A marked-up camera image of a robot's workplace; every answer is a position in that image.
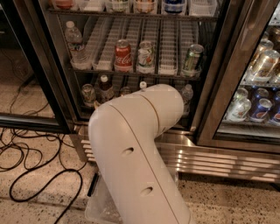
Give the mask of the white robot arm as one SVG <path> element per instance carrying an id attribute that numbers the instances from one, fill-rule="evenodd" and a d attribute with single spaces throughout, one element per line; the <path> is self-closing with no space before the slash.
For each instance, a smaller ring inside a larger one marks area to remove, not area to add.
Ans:
<path id="1" fill-rule="evenodd" d="M 157 84 L 91 115 L 89 141 L 123 224 L 196 224 L 155 145 L 183 109 L 178 90 Z"/>

